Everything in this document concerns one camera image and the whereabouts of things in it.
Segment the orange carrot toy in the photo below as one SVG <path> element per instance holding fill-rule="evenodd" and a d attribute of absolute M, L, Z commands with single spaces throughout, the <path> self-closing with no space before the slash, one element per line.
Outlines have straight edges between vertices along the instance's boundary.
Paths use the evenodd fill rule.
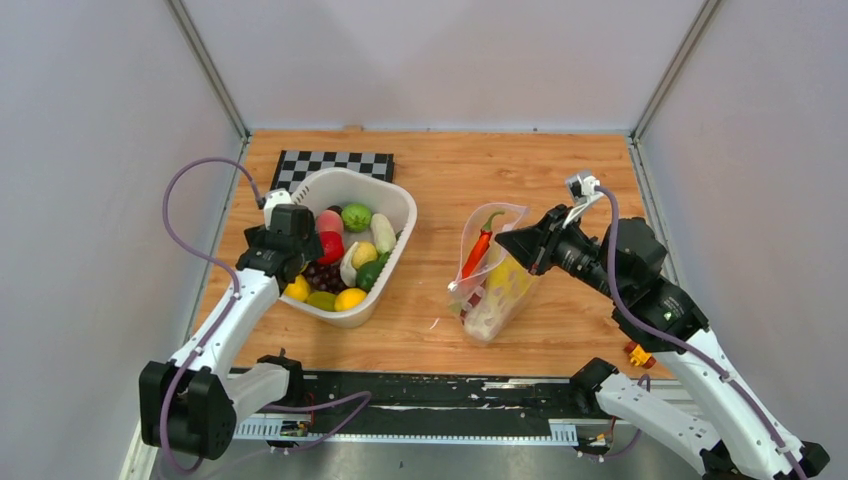
<path fill-rule="evenodd" d="M 505 211 L 498 210 L 493 212 L 486 222 L 481 226 L 478 238 L 473 244 L 465 262 L 461 269 L 461 279 L 469 278 L 477 269 L 480 262 L 485 257 L 490 248 L 490 241 L 493 235 L 492 224 L 494 219 L 499 215 L 504 215 Z"/>

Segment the yellow napa cabbage toy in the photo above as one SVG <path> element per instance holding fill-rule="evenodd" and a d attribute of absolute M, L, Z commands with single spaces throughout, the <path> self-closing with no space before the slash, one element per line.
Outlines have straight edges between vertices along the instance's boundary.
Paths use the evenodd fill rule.
<path fill-rule="evenodd" d="M 491 342 L 524 308 L 537 280 L 507 255 L 488 274 L 481 289 L 485 296 L 463 324 L 465 333 Z"/>

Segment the clear zip top bag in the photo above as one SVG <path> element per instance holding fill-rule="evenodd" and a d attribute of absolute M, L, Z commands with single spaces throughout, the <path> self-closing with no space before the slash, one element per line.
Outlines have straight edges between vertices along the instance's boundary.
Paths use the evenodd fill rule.
<path fill-rule="evenodd" d="M 529 212 L 527 206 L 488 203 L 465 222 L 459 269 L 447 286 L 448 308 L 465 334 L 480 344 L 492 342 L 535 289 L 536 278 L 495 242 L 496 234 L 515 230 Z"/>

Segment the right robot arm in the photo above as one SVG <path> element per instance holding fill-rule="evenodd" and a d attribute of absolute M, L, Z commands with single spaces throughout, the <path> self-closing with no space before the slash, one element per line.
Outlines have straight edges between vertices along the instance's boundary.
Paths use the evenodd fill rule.
<path fill-rule="evenodd" d="M 641 217 L 588 237 L 570 208 L 558 205 L 535 225 L 496 235 L 522 267 L 542 275 L 558 267 L 608 298 L 631 340 L 664 364 L 703 414 L 687 415 L 650 395 L 617 367 L 593 358 L 571 378 L 571 403 L 584 417 L 621 418 L 683 458 L 704 479 L 809 479 L 830 456 L 801 441 L 755 398 L 692 298 L 662 273 L 666 248 Z"/>

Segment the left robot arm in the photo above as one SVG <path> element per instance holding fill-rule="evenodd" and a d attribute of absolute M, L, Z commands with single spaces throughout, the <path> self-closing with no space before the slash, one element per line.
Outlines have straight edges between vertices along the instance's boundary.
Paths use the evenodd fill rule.
<path fill-rule="evenodd" d="M 163 451 L 214 460 L 241 422 L 268 404 L 283 413 L 306 400 L 304 383 L 274 357 L 230 378 L 235 357 L 258 320 L 301 269 L 323 256 L 313 213 L 303 205 L 265 209 L 265 222 L 246 229 L 246 251 L 229 270 L 230 285 L 201 328 L 166 362 L 139 376 L 141 437 Z"/>

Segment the white eggplant toy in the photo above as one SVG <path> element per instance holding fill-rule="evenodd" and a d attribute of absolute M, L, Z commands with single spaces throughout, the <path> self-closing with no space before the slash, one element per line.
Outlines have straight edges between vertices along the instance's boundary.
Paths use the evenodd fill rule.
<path fill-rule="evenodd" d="M 370 230 L 373 244 L 379 254 L 390 253 L 396 246 L 397 236 L 389 219 L 382 213 L 371 217 Z"/>

